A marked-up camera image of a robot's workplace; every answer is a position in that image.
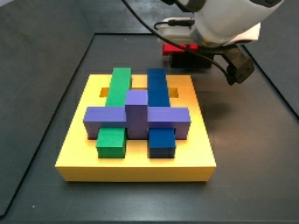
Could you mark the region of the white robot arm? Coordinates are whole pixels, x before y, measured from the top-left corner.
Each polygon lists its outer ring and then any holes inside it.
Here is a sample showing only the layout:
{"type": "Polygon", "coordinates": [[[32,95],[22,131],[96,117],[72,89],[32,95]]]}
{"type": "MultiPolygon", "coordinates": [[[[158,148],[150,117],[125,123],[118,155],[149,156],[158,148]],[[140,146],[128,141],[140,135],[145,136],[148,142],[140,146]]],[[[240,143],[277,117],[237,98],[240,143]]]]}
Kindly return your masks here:
{"type": "Polygon", "coordinates": [[[173,0],[193,17],[168,17],[157,33],[174,44],[205,48],[256,41],[260,22],[284,0],[173,0]]]}

